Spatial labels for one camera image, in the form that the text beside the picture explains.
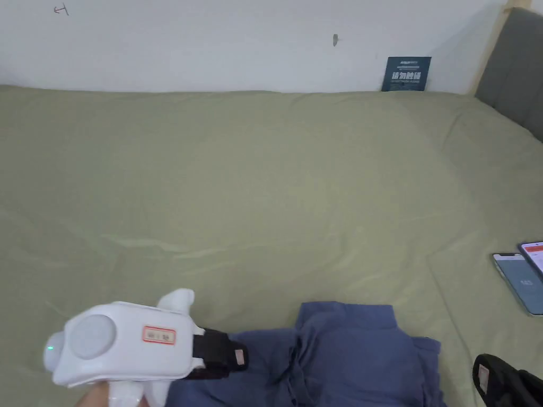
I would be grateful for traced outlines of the person's left hand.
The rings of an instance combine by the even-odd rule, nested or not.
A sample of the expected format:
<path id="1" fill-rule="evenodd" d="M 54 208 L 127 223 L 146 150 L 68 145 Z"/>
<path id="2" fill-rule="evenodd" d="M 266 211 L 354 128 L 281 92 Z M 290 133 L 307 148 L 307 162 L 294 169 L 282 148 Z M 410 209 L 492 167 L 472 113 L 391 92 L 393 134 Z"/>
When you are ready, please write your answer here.
<path id="1" fill-rule="evenodd" d="M 78 400 L 75 407 L 108 407 L 109 384 L 100 382 L 93 384 L 83 397 Z"/>

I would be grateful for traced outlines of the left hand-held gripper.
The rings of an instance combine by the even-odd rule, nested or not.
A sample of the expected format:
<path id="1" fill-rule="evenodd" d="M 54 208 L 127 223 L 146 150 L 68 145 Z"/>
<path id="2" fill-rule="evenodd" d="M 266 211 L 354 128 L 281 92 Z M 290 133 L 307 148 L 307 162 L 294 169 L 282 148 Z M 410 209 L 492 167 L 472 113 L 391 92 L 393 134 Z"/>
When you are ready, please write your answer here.
<path id="1" fill-rule="evenodd" d="M 170 386 L 180 379 L 220 379 L 222 364 L 194 355 L 205 330 L 190 316 L 191 289 L 163 296 L 156 307 L 129 302 L 94 306 L 66 322 L 43 349 L 43 365 L 54 384 L 77 387 L 106 383 L 107 406 L 165 406 Z M 224 333 L 224 367 L 247 371 L 248 346 Z"/>

